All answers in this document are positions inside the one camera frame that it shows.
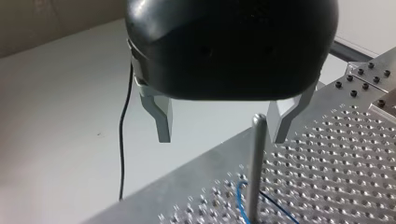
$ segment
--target gray wall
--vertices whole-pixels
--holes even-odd
[[[0,0],[0,58],[114,21],[124,0]]]

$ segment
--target white wall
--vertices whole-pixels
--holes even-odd
[[[0,223],[79,223],[116,203],[118,124],[129,76],[123,21],[0,60]],[[321,81],[344,74],[330,56]],[[159,144],[134,88],[125,120],[125,195],[250,125],[266,103],[174,101]]]
[[[395,0],[338,0],[336,40],[376,57],[396,47]]]

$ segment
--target robot end effector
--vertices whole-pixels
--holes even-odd
[[[170,142],[169,97],[272,101],[269,133],[283,142],[309,104],[337,22],[336,0],[128,0],[135,81],[160,142]]]

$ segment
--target metal rod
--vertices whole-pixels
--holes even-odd
[[[262,162],[265,141],[270,141],[267,132],[267,120],[264,115],[256,114],[252,123],[251,157],[247,185],[247,217],[251,223],[257,222]]]

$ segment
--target blue wire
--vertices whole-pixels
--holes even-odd
[[[246,181],[238,182],[237,189],[236,189],[236,202],[238,204],[239,210],[241,211],[242,218],[245,220],[245,223],[250,224],[250,221],[248,220],[245,210],[242,207],[242,195],[241,195],[241,191],[240,191],[242,185],[247,185],[247,184],[248,184],[248,182],[246,182]],[[270,197],[268,197],[268,195],[266,195],[261,190],[260,190],[260,195],[262,195],[268,201],[273,203],[277,208],[279,208],[280,211],[282,211],[286,216],[288,216],[295,224],[299,224],[299,222],[289,212],[287,212],[283,207],[281,207],[278,203],[276,203],[274,200],[272,200]]]
[[[245,213],[245,209],[242,207],[242,195],[241,195],[241,187],[242,185],[247,185],[248,182],[246,181],[239,181],[238,185],[236,186],[236,202],[238,203],[239,211],[241,211],[242,218],[245,220],[246,224],[250,224],[248,220],[248,216]]]

